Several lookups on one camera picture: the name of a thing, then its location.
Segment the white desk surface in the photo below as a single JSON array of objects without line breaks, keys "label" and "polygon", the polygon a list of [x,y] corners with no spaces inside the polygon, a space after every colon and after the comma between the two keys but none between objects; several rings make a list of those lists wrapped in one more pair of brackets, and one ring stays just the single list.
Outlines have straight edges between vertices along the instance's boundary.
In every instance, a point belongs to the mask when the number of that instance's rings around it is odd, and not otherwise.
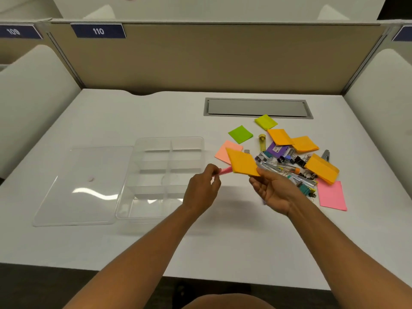
[{"label": "white desk surface", "polygon": [[[204,117],[206,97],[306,99],[314,116],[276,119],[308,135],[341,172],[348,211],[321,207],[357,245],[412,285],[412,201],[341,96],[83,90],[0,187],[0,262],[100,270],[143,234],[142,226],[33,227],[32,219],[73,147],[133,146],[137,138],[202,136],[207,161],[250,117]],[[166,276],[329,289],[289,220],[263,206],[237,174],[222,176],[216,203],[189,230]]]}]

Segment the green sticky note pad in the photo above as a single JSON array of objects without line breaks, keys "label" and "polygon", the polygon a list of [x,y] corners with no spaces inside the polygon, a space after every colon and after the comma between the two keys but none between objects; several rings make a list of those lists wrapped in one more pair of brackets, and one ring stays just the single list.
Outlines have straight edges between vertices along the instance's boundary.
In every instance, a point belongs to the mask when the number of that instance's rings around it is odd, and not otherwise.
[{"label": "green sticky note pad", "polygon": [[262,128],[262,129],[264,129],[264,130],[268,130],[268,129],[271,129],[271,128],[273,128],[273,127],[275,127],[275,126],[277,126],[278,125],[278,123],[275,121],[275,120],[273,120],[272,118],[270,118],[268,115],[263,115],[263,116],[261,116],[261,117],[259,117],[259,118],[256,118],[255,119],[255,122],[258,124],[258,125],[260,125],[260,127]]},{"label": "green sticky note pad", "polygon": [[253,137],[253,134],[247,131],[243,126],[237,127],[236,129],[230,131],[229,134],[238,144]]}]

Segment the office supplies pile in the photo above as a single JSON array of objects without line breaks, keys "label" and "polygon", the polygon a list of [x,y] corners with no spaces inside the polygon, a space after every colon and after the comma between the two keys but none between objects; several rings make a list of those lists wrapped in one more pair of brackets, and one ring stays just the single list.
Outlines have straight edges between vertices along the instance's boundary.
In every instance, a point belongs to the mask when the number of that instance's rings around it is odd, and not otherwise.
[{"label": "office supplies pile", "polygon": [[273,140],[266,147],[266,134],[258,136],[260,153],[253,157],[248,152],[242,152],[244,141],[253,137],[244,126],[229,132],[237,142],[226,141],[216,158],[230,166],[222,170],[225,173],[241,173],[249,176],[259,176],[256,167],[281,174],[291,180],[310,198],[319,194],[320,205],[346,211],[342,185],[336,181],[339,169],[330,162],[330,152],[325,150],[321,156],[313,151],[319,147],[308,136],[290,138],[284,129],[272,129],[278,124],[268,115],[255,119]]}]

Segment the hand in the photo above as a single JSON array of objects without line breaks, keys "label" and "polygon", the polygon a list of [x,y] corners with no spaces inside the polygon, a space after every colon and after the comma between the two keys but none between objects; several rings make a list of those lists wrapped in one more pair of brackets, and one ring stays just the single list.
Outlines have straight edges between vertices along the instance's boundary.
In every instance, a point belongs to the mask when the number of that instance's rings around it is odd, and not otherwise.
[{"label": "hand", "polygon": [[261,176],[250,177],[249,182],[274,211],[287,216],[295,202],[306,198],[288,178],[261,168],[257,168],[257,172]]},{"label": "hand", "polygon": [[198,209],[200,214],[212,206],[220,188],[221,182],[218,173],[221,170],[217,166],[209,164],[203,173],[194,175],[189,181],[183,197],[183,204]]}]

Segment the peach sticky note pad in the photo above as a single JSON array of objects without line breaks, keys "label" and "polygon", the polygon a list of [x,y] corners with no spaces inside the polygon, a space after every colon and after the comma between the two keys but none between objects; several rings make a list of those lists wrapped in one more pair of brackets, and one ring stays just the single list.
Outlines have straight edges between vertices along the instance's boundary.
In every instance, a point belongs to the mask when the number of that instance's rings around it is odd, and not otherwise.
[{"label": "peach sticky note pad", "polygon": [[235,151],[241,151],[243,150],[243,146],[230,142],[230,141],[226,141],[216,153],[215,157],[217,159],[220,159],[221,161],[224,161],[225,163],[228,163],[229,165],[231,165],[229,155],[227,155],[226,148],[231,148],[232,150],[235,150]]},{"label": "peach sticky note pad", "polygon": [[234,173],[241,173],[249,176],[260,176],[256,171],[256,162],[252,155],[243,153],[241,151],[235,151],[230,148],[226,149],[229,155],[230,162]]},{"label": "peach sticky note pad", "polygon": [[267,131],[276,145],[293,145],[293,140],[288,136],[284,129],[269,129]]},{"label": "peach sticky note pad", "polygon": [[315,143],[313,143],[312,140],[309,139],[307,135],[303,137],[299,137],[299,138],[293,138],[292,141],[295,142],[293,147],[297,151],[307,152],[307,151],[317,151],[319,149],[319,147]]},{"label": "peach sticky note pad", "polygon": [[342,184],[336,181],[332,185],[325,183],[323,180],[318,180],[318,195],[319,203],[323,207],[329,207],[347,211],[345,198],[343,197]]},{"label": "peach sticky note pad", "polygon": [[322,178],[329,184],[335,182],[337,175],[339,174],[338,168],[320,158],[316,154],[312,155],[312,157],[306,163],[305,168],[316,173],[320,178]]}]

